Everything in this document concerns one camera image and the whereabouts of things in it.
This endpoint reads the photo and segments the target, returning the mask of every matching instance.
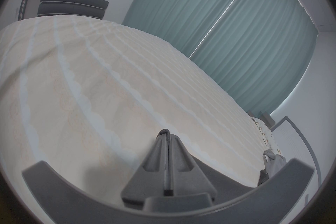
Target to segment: mattress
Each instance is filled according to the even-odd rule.
[[[44,223],[22,170],[47,161],[88,194],[120,192],[164,128],[212,168],[256,187],[267,149],[241,107],[166,41],[114,22],[59,15],[0,32],[0,163]]]

